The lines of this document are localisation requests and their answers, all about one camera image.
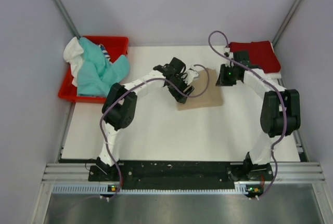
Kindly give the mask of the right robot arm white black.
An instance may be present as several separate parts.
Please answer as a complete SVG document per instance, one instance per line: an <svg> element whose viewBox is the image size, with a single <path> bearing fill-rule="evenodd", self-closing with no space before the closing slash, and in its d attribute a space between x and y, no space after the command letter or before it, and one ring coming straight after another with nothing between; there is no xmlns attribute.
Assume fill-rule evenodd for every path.
<svg viewBox="0 0 333 224"><path fill-rule="evenodd" d="M221 65L216 85L242 82L262 99L259 139L242 165L233 168L229 175L233 181L259 180L272 171L270 162L275 159L277 144L300 128L300 94L274 82L259 65L250 62L247 51L231 52L227 48L222 57L228 63Z"/></svg>

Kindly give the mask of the teal t-shirt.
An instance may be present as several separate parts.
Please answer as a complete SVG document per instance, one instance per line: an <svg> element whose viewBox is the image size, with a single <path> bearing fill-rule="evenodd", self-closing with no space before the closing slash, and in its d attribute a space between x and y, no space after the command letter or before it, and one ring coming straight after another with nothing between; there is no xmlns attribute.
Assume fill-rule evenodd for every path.
<svg viewBox="0 0 333 224"><path fill-rule="evenodd" d="M120 55L112 64L105 63L101 49L86 37L79 39L84 49L83 65L78 72L77 94L88 97L106 97L111 86L122 81L130 72L130 63Z"/></svg>

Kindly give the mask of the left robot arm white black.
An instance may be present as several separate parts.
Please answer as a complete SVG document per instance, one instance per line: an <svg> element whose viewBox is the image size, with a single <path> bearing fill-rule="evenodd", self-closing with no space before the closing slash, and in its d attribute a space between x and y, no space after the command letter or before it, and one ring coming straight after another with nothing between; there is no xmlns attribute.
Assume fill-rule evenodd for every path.
<svg viewBox="0 0 333 224"><path fill-rule="evenodd" d="M194 91L191 83L199 77L195 67L186 68L185 63L173 58L170 63L155 66L148 74L132 82L111 86L102 107L100 129L104 138L102 150L96 159L96 166L106 180L114 180L118 174L115 166L119 160L117 136L134 120L138 99L151 91L167 87L178 103L185 103Z"/></svg>

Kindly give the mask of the beige t-shirt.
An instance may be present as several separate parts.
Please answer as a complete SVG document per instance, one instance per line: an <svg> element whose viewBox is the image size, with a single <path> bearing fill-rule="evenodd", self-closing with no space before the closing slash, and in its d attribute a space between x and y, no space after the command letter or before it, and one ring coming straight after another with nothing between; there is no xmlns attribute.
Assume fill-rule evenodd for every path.
<svg viewBox="0 0 333 224"><path fill-rule="evenodd" d="M198 108L209 108L209 107L219 107L223 105L222 91L219 87L215 85L217 81L217 71L214 69L208 69L209 72L209 85L207 90L199 97L187 98L185 104L178 103L177 109L179 111L192 110ZM205 70L199 72L200 77L193 81L191 85L194 87L193 94L198 95L201 93L208 81L208 76Z"/></svg>

